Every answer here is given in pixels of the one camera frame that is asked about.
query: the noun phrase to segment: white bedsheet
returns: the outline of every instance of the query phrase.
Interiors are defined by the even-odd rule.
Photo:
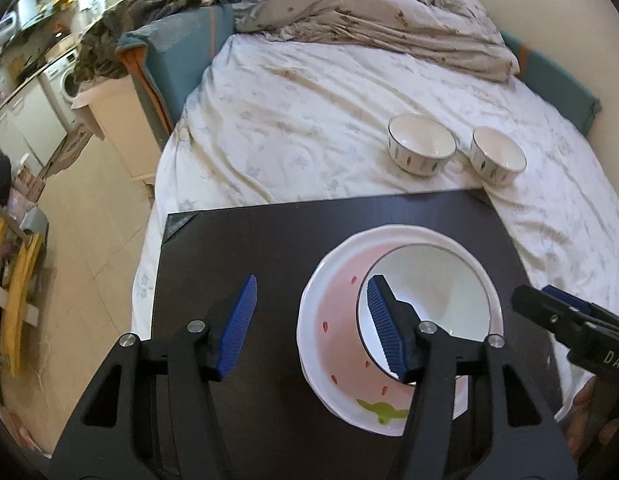
[[[485,189],[530,282],[619,313],[619,198],[586,140],[524,84],[492,83],[374,48],[236,35],[188,98],[161,157],[132,330],[150,337],[171,212],[480,186],[463,156],[431,179],[391,162],[386,125],[408,110],[436,117],[464,152],[477,125],[510,134],[525,150],[527,170],[509,188]],[[585,377],[564,347],[555,349],[571,401]]]

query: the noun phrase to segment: clothing pile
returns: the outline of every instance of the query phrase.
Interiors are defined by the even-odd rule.
[[[74,68],[74,81],[81,83],[95,76],[125,77],[128,71],[116,57],[116,47],[123,32],[136,30],[182,10],[215,3],[218,0],[122,0],[106,10],[84,34]]]

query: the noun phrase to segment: small white bowl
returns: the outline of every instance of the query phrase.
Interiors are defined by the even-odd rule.
[[[488,126],[474,128],[469,160],[483,179],[496,186],[508,186],[527,168],[521,147]]]
[[[389,155],[408,173],[432,176],[456,153],[445,126],[419,114],[400,114],[387,125]]]

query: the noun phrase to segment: washing machine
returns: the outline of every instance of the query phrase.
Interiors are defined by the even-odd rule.
[[[49,103],[56,111],[67,133],[73,132],[79,124],[71,111],[72,102],[78,95],[78,85],[75,84],[73,77],[77,57],[75,49],[63,54],[44,70],[41,78]]]

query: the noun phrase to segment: kitchen counter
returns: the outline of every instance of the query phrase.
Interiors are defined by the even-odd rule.
[[[9,157],[13,168],[25,161],[38,174],[67,137],[66,117],[55,95],[61,79],[56,67],[58,63],[66,66],[58,57],[32,73],[0,105],[0,152]],[[56,74],[53,85],[45,70]]]
[[[46,69],[49,68],[50,65],[52,65],[53,63],[57,62],[61,57],[63,57],[65,54],[67,54],[67,52],[69,52],[70,50],[74,49],[76,46],[72,46],[71,48],[68,48],[67,50],[65,50],[65,52],[63,52],[62,54],[58,54],[58,56],[56,56],[54,59],[52,59],[51,61],[49,61],[47,64],[45,64],[43,67],[39,68],[38,70],[36,70],[36,72],[34,72],[32,75],[30,75],[21,85],[18,85],[16,87],[16,89],[9,94],[9,96],[7,97],[7,99],[5,99],[2,103],[0,103],[0,110],[3,109],[3,107],[9,103],[9,101],[11,101],[14,97],[16,97],[16,95],[18,94],[18,92],[20,92],[20,90],[22,90],[23,88],[25,88],[25,86],[27,86],[27,84],[29,82],[31,82],[33,79],[36,79],[40,74],[42,74],[43,72],[45,72]]]

